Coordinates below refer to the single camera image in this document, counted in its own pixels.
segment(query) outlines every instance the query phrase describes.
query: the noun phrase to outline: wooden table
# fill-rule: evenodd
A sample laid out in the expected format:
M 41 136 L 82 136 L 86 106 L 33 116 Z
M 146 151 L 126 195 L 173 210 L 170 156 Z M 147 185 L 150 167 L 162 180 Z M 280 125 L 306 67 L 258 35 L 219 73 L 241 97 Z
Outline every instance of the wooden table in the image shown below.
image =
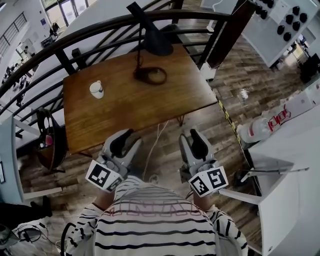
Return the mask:
M 136 52 L 107 59 L 63 80 L 64 119 L 71 154 L 102 144 L 123 129 L 141 130 L 217 102 L 182 45 L 170 56 L 143 50 L 143 67 L 161 67 L 167 82 L 154 86 L 133 77 Z M 89 91 L 100 80 L 104 97 Z

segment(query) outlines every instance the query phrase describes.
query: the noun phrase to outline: glass panel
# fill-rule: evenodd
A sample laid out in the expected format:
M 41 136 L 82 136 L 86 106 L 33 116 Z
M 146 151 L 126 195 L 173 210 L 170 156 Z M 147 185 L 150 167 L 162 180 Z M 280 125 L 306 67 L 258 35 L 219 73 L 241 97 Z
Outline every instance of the glass panel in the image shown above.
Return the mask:
M 46 8 L 50 5 L 52 5 L 53 3 L 55 3 L 57 0 L 42 0 L 42 4 L 43 4 L 43 7 Z
M 51 24 L 56 22 L 60 28 L 66 26 L 65 20 L 58 5 L 49 9 L 46 14 L 48 15 Z
M 94 2 L 96 2 L 97 0 L 88 0 L 88 5 L 92 5 Z
M 66 1 L 61 4 L 61 8 L 64 12 L 64 16 L 68 21 L 69 25 L 76 19 L 74 9 L 72 7 L 71 1 Z
M 86 0 L 74 0 L 76 11 L 80 15 L 86 8 Z

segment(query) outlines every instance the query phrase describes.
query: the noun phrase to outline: black metal railing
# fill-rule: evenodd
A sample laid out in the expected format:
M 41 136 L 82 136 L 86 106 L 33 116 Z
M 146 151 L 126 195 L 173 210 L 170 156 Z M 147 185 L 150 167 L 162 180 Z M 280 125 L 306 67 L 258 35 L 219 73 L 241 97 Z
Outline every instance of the black metal railing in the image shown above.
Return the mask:
M 3 36 L 0 37 L 0 55 L 3 56 L 8 47 L 10 46 L 13 39 L 19 33 L 21 28 L 27 22 L 24 13 L 21 13 L 14 22 L 7 28 L 4 32 Z
M 169 1 L 173 8 L 181 7 L 183 0 L 175 0 Z M 172 20 L 173 24 L 176 24 L 178 20 L 181 19 L 198 19 L 198 20 L 215 20 L 214 32 L 211 33 L 211 36 L 208 42 L 199 41 L 199 42 L 186 42 L 183 45 L 185 47 L 190 46 L 205 46 L 203 52 L 199 53 L 192 53 L 190 56 L 198 58 L 195 60 L 196 64 L 199 68 L 201 68 L 202 64 L 207 61 L 211 67 L 215 67 L 215 65 L 219 66 L 224 58 L 227 56 L 229 51 L 231 50 L 232 46 L 236 42 L 237 38 L 240 36 L 241 32 L 245 28 L 246 24 L 248 23 L 249 19 L 251 18 L 252 14 L 255 11 L 256 5 L 251 1 L 246 0 L 238 0 L 237 3 L 237 11 L 233 15 L 215 13 L 212 11 L 193 11 L 193 10 L 181 10 L 181 9 L 169 9 L 169 10 L 154 10 L 154 11 L 147 11 L 146 14 L 152 21 L 163 21 L 163 20 Z M 138 36 L 135 36 L 133 33 L 130 36 L 124 39 L 113 40 L 106 45 L 97 45 L 92 50 L 87 52 L 81 53 L 77 57 L 68 58 L 64 52 L 64 49 L 78 43 L 84 39 L 90 38 L 92 36 L 98 35 L 100 33 L 104 33 L 107 31 L 111 31 L 111 33 L 115 30 L 118 30 L 123 27 L 127 26 L 136 26 L 138 24 L 138 20 L 136 20 L 132 15 L 125 15 L 117 18 L 113 18 L 104 22 L 96 23 L 90 25 L 88 27 L 82 28 L 74 33 L 66 35 L 61 39 L 57 40 L 56 42 L 52 43 L 31 59 L 29 59 L 24 65 L 22 65 L 16 72 L 14 72 L 8 80 L 0 87 L 0 98 L 16 83 L 19 79 L 25 75 L 29 70 L 39 65 L 41 62 L 45 61 L 49 57 L 56 55 L 56 57 L 60 61 L 60 65 L 56 66 L 52 70 L 48 71 L 47 73 L 43 74 L 42 76 L 38 77 L 37 79 L 33 80 L 32 83 L 22 89 L 16 96 L 14 96 L 8 104 L 6 104 L 1 110 L 0 115 L 6 111 L 6 109 L 12 105 L 18 97 L 25 94 L 31 88 L 36 86 L 41 81 L 44 81 L 51 75 L 55 74 L 56 72 L 65 69 L 70 75 L 77 72 L 77 70 L 73 67 L 74 63 L 83 62 L 87 60 L 90 56 L 95 54 L 102 53 L 109 49 L 114 49 L 116 47 L 122 46 L 124 44 L 128 44 L 131 42 L 137 42 L 139 40 Z M 174 29 L 170 31 L 163 32 L 167 36 L 172 35 L 181 35 L 181 34 L 195 34 L 195 33 L 208 33 L 206 29 Z M 56 84 L 52 85 L 48 89 L 44 90 L 43 92 L 35 95 L 31 100 L 25 102 L 22 107 L 20 107 L 17 111 L 13 113 L 13 116 L 16 116 L 20 113 L 23 109 L 30 106 L 32 103 L 36 102 L 41 97 L 45 96 L 49 92 L 61 87 L 63 85 L 63 81 L 58 81 Z M 54 104 L 57 101 L 60 103 L 51 110 L 52 113 L 55 113 L 61 109 L 63 109 L 63 94 L 57 95 L 55 98 L 50 99 L 48 102 L 42 104 L 40 107 L 48 107 L 51 104 Z M 31 113 L 27 116 L 20 119 L 20 121 L 25 121 L 27 118 L 32 116 L 36 112 L 36 109 L 33 109 Z M 37 120 L 33 120 L 32 122 L 28 123 L 29 126 L 35 124 Z M 16 133 L 16 136 L 21 138 L 21 132 L 23 130 L 19 130 Z

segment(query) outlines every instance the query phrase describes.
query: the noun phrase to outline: striped shirt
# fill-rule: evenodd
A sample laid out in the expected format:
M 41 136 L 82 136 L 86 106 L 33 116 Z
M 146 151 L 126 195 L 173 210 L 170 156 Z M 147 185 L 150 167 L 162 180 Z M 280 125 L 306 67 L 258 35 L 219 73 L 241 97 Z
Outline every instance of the striped shirt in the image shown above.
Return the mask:
M 174 192 L 129 176 L 102 211 L 81 213 L 68 256 L 245 256 L 246 238 L 216 207 L 202 211 Z

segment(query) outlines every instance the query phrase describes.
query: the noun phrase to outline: white cup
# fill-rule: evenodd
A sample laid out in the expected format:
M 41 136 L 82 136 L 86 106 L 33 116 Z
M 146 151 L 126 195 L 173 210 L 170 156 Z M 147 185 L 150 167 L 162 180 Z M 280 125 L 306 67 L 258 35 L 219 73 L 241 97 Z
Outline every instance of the white cup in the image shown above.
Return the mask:
M 97 99 L 101 99 L 104 96 L 101 81 L 96 81 L 90 85 L 90 93 Z

